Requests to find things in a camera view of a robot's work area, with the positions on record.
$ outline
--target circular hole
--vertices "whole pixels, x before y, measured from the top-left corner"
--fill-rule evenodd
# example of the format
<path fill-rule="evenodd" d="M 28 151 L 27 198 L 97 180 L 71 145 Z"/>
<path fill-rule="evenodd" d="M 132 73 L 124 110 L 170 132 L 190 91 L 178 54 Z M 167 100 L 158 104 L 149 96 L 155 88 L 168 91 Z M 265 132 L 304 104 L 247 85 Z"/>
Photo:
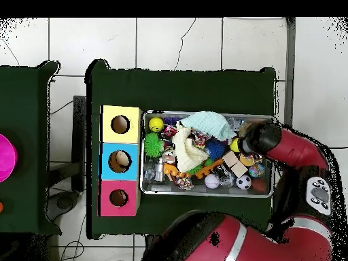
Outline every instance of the circular hole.
<path fill-rule="evenodd" d="M 117 134 L 124 134 L 129 130 L 131 123 L 128 118 L 123 115 L 116 116 L 111 121 L 111 129 Z"/>
<path fill-rule="evenodd" d="M 109 167 L 113 172 L 126 172 L 132 164 L 131 157 L 123 150 L 114 151 L 109 157 Z"/>
<path fill-rule="evenodd" d="M 127 193 L 122 189 L 116 189 L 110 193 L 110 202 L 117 207 L 124 206 L 128 201 Z"/>

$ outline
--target green spiky ball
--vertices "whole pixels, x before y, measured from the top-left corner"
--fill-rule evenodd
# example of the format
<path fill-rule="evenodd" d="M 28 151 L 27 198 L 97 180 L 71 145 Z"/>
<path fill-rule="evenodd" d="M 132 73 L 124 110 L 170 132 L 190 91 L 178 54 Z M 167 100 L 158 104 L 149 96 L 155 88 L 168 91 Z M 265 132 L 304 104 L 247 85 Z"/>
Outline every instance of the green spiky ball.
<path fill-rule="evenodd" d="M 158 138 L 157 133 L 149 133 L 145 136 L 144 150 L 147 156 L 160 157 L 164 147 L 164 141 Z"/>
<path fill-rule="evenodd" d="M 195 174 L 196 172 L 199 172 L 201 169 L 203 169 L 203 165 L 202 165 L 202 164 L 199 164 L 198 166 L 192 168 L 191 170 L 186 171 L 186 173 L 193 175 L 193 174 Z"/>
<path fill-rule="evenodd" d="M 205 166 L 209 166 L 209 165 L 212 165 L 212 164 L 213 164 L 213 161 L 210 158 L 206 159 L 206 161 L 204 162 Z"/>

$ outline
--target red robot arm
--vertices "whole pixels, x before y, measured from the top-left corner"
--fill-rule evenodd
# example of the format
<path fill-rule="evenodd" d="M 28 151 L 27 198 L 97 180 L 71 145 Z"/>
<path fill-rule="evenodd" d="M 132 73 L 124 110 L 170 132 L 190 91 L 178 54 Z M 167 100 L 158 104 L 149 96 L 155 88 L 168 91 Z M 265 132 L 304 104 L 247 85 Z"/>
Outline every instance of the red robot arm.
<path fill-rule="evenodd" d="M 230 215 L 191 211 L 142 261 L 332 261 L 332 185 L 318 147 L 281 126 L 255 124 L 239 140 L 239 150 L 291 168 L 280 181 L 287 189 L 277 191 L 267 236 Z"/>

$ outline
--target green table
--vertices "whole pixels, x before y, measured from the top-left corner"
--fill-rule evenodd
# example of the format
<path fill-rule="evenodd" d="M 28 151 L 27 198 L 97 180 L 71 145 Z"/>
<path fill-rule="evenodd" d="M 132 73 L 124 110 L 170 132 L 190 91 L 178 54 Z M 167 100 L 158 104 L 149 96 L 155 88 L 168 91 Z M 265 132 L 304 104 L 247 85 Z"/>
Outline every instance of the green table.
<path fill-rule="evenodd" d="M 119 105 L 141 110 L 200 111 L 273 115 L 275 71 L 146 71 L 113 70 L 95 60 L 86 71 L 88 237 L 100 234 L 161 234 L 192 209 L 229 213 L 264 230 L 271 216 L 271 198 L 228 198 L 141 194 L 135 217 L 98 217 L 99 107 Z"/>
<path fill-rule="evenodd" d="M 0 232 L 60 232 L 46 217 L 48 82 L 57 69 L 48 61 L 36 68 L 0 67 L 0 133 L 18 151 L 13 173 L 0 183 Z"/>

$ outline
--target orange toy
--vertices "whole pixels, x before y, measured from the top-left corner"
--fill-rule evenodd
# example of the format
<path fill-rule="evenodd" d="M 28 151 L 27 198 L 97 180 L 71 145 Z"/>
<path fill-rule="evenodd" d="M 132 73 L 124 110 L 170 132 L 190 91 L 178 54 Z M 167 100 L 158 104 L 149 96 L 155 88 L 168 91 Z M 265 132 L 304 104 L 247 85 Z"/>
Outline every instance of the orange toy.
<path fill-rule="evenodd" d="M 175 165 L 171 165 L 168 163 L 164 164 L 163 173 L 167 175 L 172 175 L 172 176 L 179 176 L 180 178 L 191 177 L 191 174 L 179 172 L 179 170 L 177 170 L 177 167 Z"/>
<path fill-rule="evenodd" d="M 204 167 L 200 171 L 196 172 L 195 175 L 198 179 L 202 179 L 203 176 L 207 176 L 210 174 L 210 171 L 213 170 L 216 166 L 219 166 L 223 163 L 222 159 L 216 160 L 214 163 Z"/>

